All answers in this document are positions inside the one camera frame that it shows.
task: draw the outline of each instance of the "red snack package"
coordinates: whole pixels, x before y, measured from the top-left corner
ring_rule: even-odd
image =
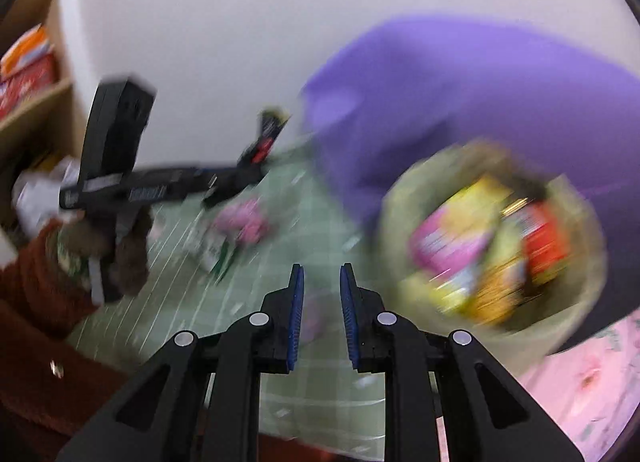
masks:
[[[516,219],[522,229],[524,252],[534,285],[550,282],[564,267],[568,244],[548,205],[528,204],[509,218]]]
[[[0,119],[57,79],[56,59],[51,52],[9,76],[0,83]]]

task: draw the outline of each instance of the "checkered tablecloth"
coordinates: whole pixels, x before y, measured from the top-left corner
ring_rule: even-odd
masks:
[[[351,262],[358,284],[374,290],[378,277],[370,245],[328,195],[311,163],[308,146],[274,157],[265,179],[252,190],[273,233],[241,251],[218,285],[183,251],[200,201],[160,206],[164,230],[150,245],[146,287],[134,299],[101,308],[68,340],[85,356],[132,372],[178,330],[198,336],[225,331],[258,310],[266,293],[286,286],[292,264],[302,264],[305,301],[314,302],[324,331],[302,346],[292,374],[262,377],[260,430],[359,459],[382,460],[384,379],[351,368],[339,267]]]

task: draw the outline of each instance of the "shelf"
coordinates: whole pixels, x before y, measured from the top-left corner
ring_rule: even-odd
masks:
[[[72,83],[63,79],[22,102],[4,119],[0,119],[0,159],[6,158],[24,139],[41,127],[71,92]]]
[[[0,22],[0,55],[4,54],[25,31],[44,23],[51,0],[15,0]]]

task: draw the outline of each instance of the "purple fabric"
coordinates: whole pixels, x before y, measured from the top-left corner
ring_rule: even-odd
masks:
[[[485,136],[593,203],[623,312],[607,323],[640,303],[640,82],[624,69],[516,26],[403,18],[338,52],[303,97],[319,167],[359,223],[414,162]]]

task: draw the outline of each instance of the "hand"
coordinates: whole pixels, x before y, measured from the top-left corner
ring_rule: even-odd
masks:
[[[151,230],[153,219],[148,208],[141,210],[129,234],[116,246],[100,229],[92,226],[87,219],[76,220],[60,229],[58,243],[68,251],[69,256],[84,260],[103,258],[113,253],[110,266],[111,281],[121,294],[136,296],[145,285],[149,276],[146,258],[146,237]],[[61,262],[58,248],[58,263],[73,280],[74,272]]]

